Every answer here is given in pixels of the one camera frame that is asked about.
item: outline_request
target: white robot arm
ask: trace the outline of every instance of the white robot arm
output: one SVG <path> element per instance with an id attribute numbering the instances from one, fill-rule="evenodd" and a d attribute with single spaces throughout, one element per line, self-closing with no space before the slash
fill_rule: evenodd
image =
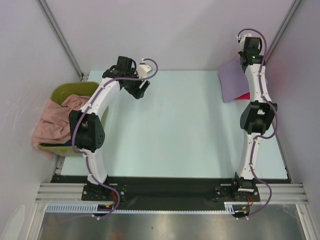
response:
<path id="1" fill-rule="evenodd" d="M 253 192 L 255 189 L 256 161 L 261 137 L 269 129 L 275 116 L 277 104 L 272 103 L 267 91 L 264 56 L 260 55 L 262 40 L 250 33 L 238 39 L 241 52 L 240 63 L 247 77 L 250 103 L 240 118 L 243 129 L 241 161 L 234 177 L 234 189 L 239 192 Z"/>
<path id="2" fill-rule="evenodd" d="M 158 66 L 156 63 L 155 65 L 155 73 L 147 77 L 152 68 L 145 63 L 144 59 L 137 66 L 131 58 L 119 56 L 117 64 L 103 73 L 102 81 L 89 101 L 79 111 L 70 112 L 72 147 L 75 152 L 81 153 L 86 158 L 90 183 L 95 185 L 104 183 L 108 176 L 102 151 L 99 150 L 105 140 L 105 132 L 100 122 L 104 111 L 122 88 L 136 99 L 142 98 L 150 84 L 147 79 L 152 78 L 158 71 Z"/>

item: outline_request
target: wire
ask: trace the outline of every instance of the wire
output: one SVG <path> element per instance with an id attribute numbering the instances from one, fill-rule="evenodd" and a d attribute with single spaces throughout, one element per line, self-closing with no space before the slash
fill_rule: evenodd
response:
<path id="1" fill-rule="evenodd" d="M 53 223 L 53 224 L 48 223 L 48 215 L 45 215 L 43 221 L 46 223 L 47 226 L 54 227 L 54 226 L 57 226 L 57 225 L 60 225 L 60 224 L 65 224 L 65 223 L 68 223 L 68 222 L 71 222 L 73 220 L 80 219 L 80 218 L 83 218 L 83 217 L 91 217 L 92 218 L 93 215 L 92 214 L 82 214 L 82 215 L 74 216 L 74 217 L 68 218 L 66 220 Z"/>
<path id="2" fill-rule="evenodd" d="M 97 97 L 99 96 L 99 94 L 105 89 L 105 87 L 107 85 L 109 85 L 110 83 L 114 82 L 114 81 L 119 81 L 119 80 L 131 80 L 131 81 L 144 81 L 144 80 L 148 80 L 148 79 L 151 79 L 153 78 L 157 73 L 158 73 L 158 64 L 156 63 L 156 61 L 154 61 L 153 59 L 151 58 L 145 58 L 144 61 L 151 61 L 154 63 L 155 65 L 155 72 L 151 75 L 151 76 L 148 76 L 148 77 L 145 77 L 145 78 L 130 78 L 130 77 L 116 77 L 116 78 L 113 78 L 113 79 L 110 79 L 109 81 L 107 81 L 99 90 L 98 92 L 94 95 L 93 99 L 91 100 L 90 104 L 92 105 Z M 78 132 L 78 129 L 79 129 L 79 126 L 81 124 L 81 122 L 83 121 L 85 115 L 87 114 L 87 112 L 89 111 L 90 109 L 90 106 L 88 106 L 84 112 L 82 113 L 82 115 L 80 116 L 75 128 L 74 128 L 74 131 L 73 131 L 73 135 L 72 135 L 72 139 L 71 139 L 71 142 L 72 142 L 72 150 L 75 152 L 75 153 L 78 153 L 78 154 L 83 154 L 85 156 L 85 163 L 86 163 L 86 167 L 88 169 L 88 172 L 89 174 L 91 175 L 92 179 L 100 186 L 106 188 L 106 189 L 109 189 L 111 191 L 113 191 L 116 195 L 116 198 L 117 198 L 117 201 L 115 203 L 115 206 L 113 207 L 112 210 L 110 210 L 109 213 L 107 213 L 106 215 L 102 216 L 102 217 L 98 217 L 97 219 L 104 219 L 106 218 L 107 216 L 109 216 L 112 212 L 114 212 L 118 206 L 119 206 L 119 203 L 120 203 L 120 195 L 118 193 L 118 191 L 116 189 L 114 189 L 113 187 L 110 187 L 108 185 L 105 185 L 103 184 L 102 182 L 100 182 L 93 174 L 93 172 L 91 171 L 90 169 L 90 165 L 89 165 L 89 156 L 88 154 L 85 152 L 85 151 L 81 151 L 81 150 L 77 150 L 76 149 L 76 146 L 75 146 L 75 141 L 76 141 L 76 135 L 77 135 L 77 132 Z"/>
<path id="3" fill-rule="evenodd" d="M 114 204 L 116 204 L 116 202 L 117 202 L 117 196 L 115 195 L 115 192 L 112 191 L 110 194 L 113 196 L 113 202 L 114 202 Z"/>
<path id="4" fill-rule="evenodd" d="M 230 188 L 230 190 L 229 191 L 227 191 L 227 192 L 225 192 L 224 194 L 222 194 L 222 195 L 219 195 L 218 197 L 220 198 L 220 197 L 223 197 L 223 196 L 225 196 L 225 195 L 227 195 L 227 194 L 229 194 L 231 192 L 231 188 Z"/>
<path id="5" fill-rule="evenodd" d="M 247 196 L 247 199 L 248 199 L 248 207 L 250 208 L 254 204 L 254 200 L 250 195 Z"/>
<path id="6" fill-rule="evenodd" d="M 137 70 L 137 63 L 135 60 L 132 60 L 133 61 L 133 65 L 134 65 L 134 70 Z"/>
<path id="7" fill-rule="evenodd" d="M 267 55 L 267 40 L 265 38 L 265 36 L 259 32 L 258 30 L 255 30 L 253 28 L 245 28 L 242 29 L 239 33 L 238 33 L 238 37 L 239 35 L 244 32 L 244 31 L 252 31 L 255 32 L 257 34 L 259 34 L 261 36 L 261 38 L 263 39 L 263 43 L 264 43 L 264 54 L 263 54 L 263 58 L 262 58 L 262 62 L 260 64 L 260 68 L 259 68 L 259 73 L 258 73 L 258 81 L 259 81 L 259 88 L 260 88 L 260 92 L 261 92 L 261 97 L 262 99 L 270 106 L 270 108 L 272 109 L 272 111 L 274 112 L 274 117 L 275 117 L 275 128 L 273 133 L 270 136 L 262 136 L 262 135 L 257 135 L 256 137 L 253 138 L 253 144 L 252 144 L 252 149 L 251 149 L 251 153 L 250 153 L 250 162 L 249 162 L 249 166 L 250 166 L 250 170 L 252 172 L 252 175 L 254 176 L 254 178 L 260 182 L 261 184 L 264 184 L 268 187 L 269 189 L 269 197 L 266 200 L 265 204 L 256 212 L 251 213 L 249 216 L 255 215 L 259 212 L 261 212 L 270 202 L 271 197 L 272 197 L 272 189 L 270 187 L 270 185 L 268 183 L 266 183 L 265 181 L 261 180 L 260 178 L 257 177 L 255 170 L 253 168 L 253 158 L 254 158 L 254 151 L 255 151 L 255 146 L 256 146 L 256 141 L 258 138 L 262 138 L 262 139 L 271 139 L 273 136 L 276 135 L 277 131 L 278 131 L 278 114 L 277 114 L 277 110 L 276 108 L 266 99 L 266 97 L 264 96 L 264 89 L 262 86 L 262 79 L 261 79 L 261 72 L 262 72 L 262 68 L 263 66 L 266 64 L 266 55 Z"/>

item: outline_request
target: pink cloth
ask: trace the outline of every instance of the pink cloth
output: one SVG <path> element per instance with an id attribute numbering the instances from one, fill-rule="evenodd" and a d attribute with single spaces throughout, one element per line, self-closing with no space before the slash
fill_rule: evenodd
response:
<path id="1" fill-rule="evenodd" d="M 71 139 L 69 113 L 71 110 L 79 110 L 90 99 L 89 96 L 70 95 L 61 105 L 51 99 L 47 102 L 40 122 L 36 126 L 32 145 L 37 151 L 46 156 L 54 154 L 38 148 L 38 144 L 64 144 Z"/>

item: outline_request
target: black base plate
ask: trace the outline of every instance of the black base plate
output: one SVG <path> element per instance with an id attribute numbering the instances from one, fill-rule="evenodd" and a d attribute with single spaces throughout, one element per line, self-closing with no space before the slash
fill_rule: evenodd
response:
<path id="1" fill-rule="evenodd" d="M 120 201 L 126 201 L 127 188 L 123 184 L 111 185 L 113 189 L 117 190 L 120 195 Z M 103 186 L 87 182 L 84 184 L 81 200 L 82 201 L 113 201 L 114 197 L 111 195 L 112 190 Z"/>
<path id="2" fill-rule="evenodd" d="M 88 184 L 87 179 L 87 176 L 54 175 L 51 183 Z M 226 194 L 232 181 L 232 178 L 108 177 L 110 187 L 116 188 L 121 197 L 118 209 L 142 211 L 223 211 L 224 202 L 239 202 L 235 199 L 243 201 L 246 206 L 247 197 L 240 195 L 232 198 L 229 193 Z M 265 181 L 269 184 L 290 183 L 289 179 Z M 82 195 L 84 201 L 113 200 L 110 193 L 102 196 L 95 191 L 90 193 L 87 186 L 84 186 L 83 191 L 86 191 L 86 194 Z M 254 202 L 260 200 L 257 189 L 256 192 L 258 196 L 251 194 Z"/>
<path id="3" fill-rule="evenodd" d="M 234 191 L 231 185 L 215 186 L 214 196 L 217 202 L 248 202 L 248 196 L 251 196 L 254 202 L 260 202 L 258 187 L 253 192 Z"/>

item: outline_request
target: metal floor panel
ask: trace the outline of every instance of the metal floor panel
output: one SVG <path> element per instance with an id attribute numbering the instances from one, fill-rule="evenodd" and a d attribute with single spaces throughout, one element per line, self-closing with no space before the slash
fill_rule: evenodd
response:
<path id="1" fill-rule="evenodd" d="M 269 205 L 249 220 L 231 215 L 112 214 L 97 221 L 46 213 L 38 240 L 305 240 L 295 205 Z"/>

